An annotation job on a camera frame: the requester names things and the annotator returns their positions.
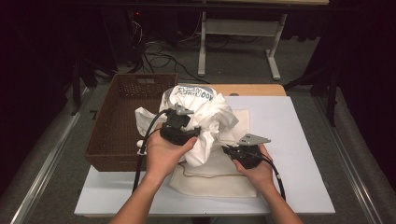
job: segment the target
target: beige cloth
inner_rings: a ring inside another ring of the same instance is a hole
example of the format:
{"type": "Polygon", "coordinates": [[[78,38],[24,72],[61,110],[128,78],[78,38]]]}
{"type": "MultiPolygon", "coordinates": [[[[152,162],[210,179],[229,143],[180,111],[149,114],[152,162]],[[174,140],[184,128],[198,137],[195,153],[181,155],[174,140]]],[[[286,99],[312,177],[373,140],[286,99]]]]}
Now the beige cloth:
{"type": "MultiPolygon", "coordinates": [[[[220,133],[219,140],[239,140],[249,131],[248,110],[235,110],[233,112],[239,119],[229,133],[220,133]]],[[[211,148],[210,157],[204,165],[192,167],[186,162],[181,162],[175,169],[170,181],[170,186],[180,193],[191,196],[206,197],[256,197],[257,191],[250,181],[236,171],[235,165],[216,142],[211,148]]]]}

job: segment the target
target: person's left hand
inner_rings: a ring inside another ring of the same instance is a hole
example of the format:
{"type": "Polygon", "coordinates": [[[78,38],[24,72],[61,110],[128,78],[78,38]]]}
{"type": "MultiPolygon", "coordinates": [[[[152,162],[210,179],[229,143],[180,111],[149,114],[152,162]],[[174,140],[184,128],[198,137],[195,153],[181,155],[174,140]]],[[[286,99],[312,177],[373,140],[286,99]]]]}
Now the person's left hand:
{"type": "MultiPolygon", "coordinates": [[[[162,123],[157,124],[157,129],[161,129],[162,123]]],[[[174,145],[163,139],[160,131],[154,131],[147,141],[147,171],[146,176],[163,182],[176,168],[179,159],[192,149],[196,137],[192,137],[184,146],[174,145]]]]}

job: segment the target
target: white tabletop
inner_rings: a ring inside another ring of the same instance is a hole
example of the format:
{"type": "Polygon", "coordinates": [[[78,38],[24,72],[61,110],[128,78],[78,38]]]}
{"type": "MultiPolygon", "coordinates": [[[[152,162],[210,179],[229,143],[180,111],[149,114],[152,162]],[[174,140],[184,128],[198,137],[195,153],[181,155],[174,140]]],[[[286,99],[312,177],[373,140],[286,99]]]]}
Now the white tabletop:
{"type": "MultiPolygon", "coordinates": [[[[272,140],[266,147],[274,159],[288,204],[297,214],[332,214],[334,208],[306,142],[292,101],[287,96],[229,96],[232,109],[249,109],[250,132],[272,140]]],[[[97,172],[91,167],[75,214],[86,217],[114,216],[131,195],[133,172],[97,172]]],[[[262,197],[191,197],[168,186],[157,192],[150,216],[218,216],[268,214],[262,197]]]]}

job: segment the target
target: black cable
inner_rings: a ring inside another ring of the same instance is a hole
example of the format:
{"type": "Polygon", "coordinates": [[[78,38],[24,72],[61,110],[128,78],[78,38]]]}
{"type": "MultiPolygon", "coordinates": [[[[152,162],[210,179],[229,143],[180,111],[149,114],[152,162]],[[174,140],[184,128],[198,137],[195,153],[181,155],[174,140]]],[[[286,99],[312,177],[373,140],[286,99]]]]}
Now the black cable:
{"type": "Polygon", "coordinates": [[[139,150],[139,157],[137,158],[137,167],[136,167],[136,172],[134,175],[134,188],[132,189],[132,193],[134,193],[134,190],[137,188],[137,185],[139,184],[139,178],[140,178],[140,172],[141,172],[141,168],[142,168],[142,162],[143,162],[143,155],[146,151],[146,143],[149,140],[149,137],[151,136],[150,130],[152,128],[152,126],[154,125],[155,121],[162,115],[162,114],[166,114],[169,113],[170,109],[165,109],[163,111],[161,111],[160,113],[158,113],[154,119],[152,120],[152,122],[150,123],[150,125],[148,126],[148,129],[146,131],[146,135],[143,138],[143,144],[142,147],[139,150]]]}
{"type": "Polygon", "coordinates": [[[191,38],[189,40],[185,40],[183,42],[179,42],[178,44],[183,45],[183,46],[187,46],[187,47],[198,46],[198,45],[201,44],[201,39],[197,39],[197,37],[199,37],[199,35],[194,37],[194,38],[191,38]]]}
{"type": "Polygon", "coordinates": [[[274,163],[273,163],[267,156],[265,156],[265,155],[262,154],[262,153],[261,153],[261,154],[262,154],[261,156],[258,156],[257,154],[250,153],[250,152],[247,152],[247,151],[243,151],[243,153],[248,154],[249,156],[258,158],[258,159],[260,159],[260,160],[262,160],[262,161],[266,161],[268,164],[271,165],[271,167],[272,167],[273,170],[274,170],[275,176],[276,176],[277,184],[279,185],[280,195],[281,195],[282,198],[286,201],[286,193],[285,193],[285,188],[283,187],[282,178],[280,178],[280,174],[279,174],[279,172],[277,171],[277,169],[276,169],[274,163]]]}
{"type": "Polygon", "coordinates": [[[168,64],[171,62],[171,59],[170,59],[169,57],[163,56],[163,55],[161,54],[161,56],[156,56],[156,57],[150,59],[148,63],[152,63],[154,60],[157,60],[157,59],[167,59],[167,62],[164,63],[164,64],[162,64],[162,65],[152,65],[152,66],[155,67],[155,68],[162,68],[162,67],[165,67],[166,65],[168,65],[168,64]]]}
{"type": "Polygon", "coordinates": [[[242,39],[233,38],[234,36],[235,35],[207,35],[207,41],[206,41],[205,46],[209,49],[222,49],[230,43],[248,44],[248,43],[254,43],[254,42],[260,41],[264,38],[264,36],[255,36],[251,40],[242,40],[242,39]],[[209,45],[210,38],[213,39],[215,42],[224,41],[225,43],[223,43],[219,47],[211,47],[209,45]]]}
{"type": "Polygon", "coordinates": [[[139,58],[139,60],[134,65],[134,68],[129,70],[128,73],[135,73],[143,66],[143,59],[139,58]]]}
{"type": "Polygon", "coordinates": [[[145,57],[146,62],[148,63],[149,68],[151,69],[151,72],[154,73],[154,68],[151,66],[151,63],[149,62],[148,56],[146,55],[145,51],[143,52],[143,56],[145,57]]]}
{"type": "Polygon", "coordinates": [[[152,132],[148,135],[148,139],[149,139],[149,137],[150,137],[152,134],[154,134],[155,132],[159,131],[160,129],[162,129],[162,128],[159,128],[159,129],[156,129],[156,130],[152,131],[152,132]]]}
{"type": "Polygon", "coordinates": [[[154,58],[152,58],[149,62],[152,63],[152,61],[157,60],[157,59],[161,59],[161,58],[165,58],[168,60],[168,62],[166,62],[166,64],[162,65],[162,66],[157,66],[157,67],[164,67],[166,65],[168,65],[170,62],[174,62],[175,63],[175,72],[177,72],[176,67],[177,65],[181,66],[184,71],[186,72],[186,74],[190,77],[193,78],[193,80],[199,81],[199,82],[203,82],[206,84],[210,84],[208,81],[205,81],[203,79],[200,79],[198,77],[195,77],[194,75],[192,75],[189,70],[186,68],[186,66],[184,66],[182,63],[180,63],[175,57],[169,55],[169,54],[165,54],[165,53],[156,53],[156,54],[152,54],[153,56],[156,56],[154,58]]]}

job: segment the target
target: wicker basket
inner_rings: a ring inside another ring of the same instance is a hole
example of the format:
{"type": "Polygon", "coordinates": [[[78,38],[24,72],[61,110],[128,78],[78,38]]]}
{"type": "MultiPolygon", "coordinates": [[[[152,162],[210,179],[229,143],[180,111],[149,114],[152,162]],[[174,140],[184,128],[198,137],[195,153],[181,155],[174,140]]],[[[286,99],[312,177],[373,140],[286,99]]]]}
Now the wicker basket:
{"type": "Polygon", "coordinates": [[[163,92],[176,84],[177,74],[115,75],[85,151],[86,160],[101,172],[135,171],[136,142],[143,137],[134,111],[142,106],[157,114],[163,92]]]}

